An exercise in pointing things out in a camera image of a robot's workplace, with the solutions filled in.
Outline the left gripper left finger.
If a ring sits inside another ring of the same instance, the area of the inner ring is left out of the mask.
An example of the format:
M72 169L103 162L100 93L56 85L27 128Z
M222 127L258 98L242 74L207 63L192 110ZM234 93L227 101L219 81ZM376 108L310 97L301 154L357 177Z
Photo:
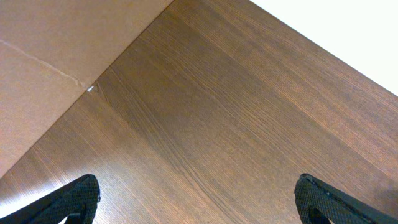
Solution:
M92 224L99 201L98 180L86 174L1 218L1 223Z

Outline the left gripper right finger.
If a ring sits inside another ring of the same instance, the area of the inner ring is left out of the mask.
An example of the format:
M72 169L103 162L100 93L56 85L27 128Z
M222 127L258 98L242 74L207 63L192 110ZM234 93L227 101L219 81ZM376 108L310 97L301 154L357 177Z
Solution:
M294 195L300 220L304 224L397 224L396 218L310 174L300 175Z

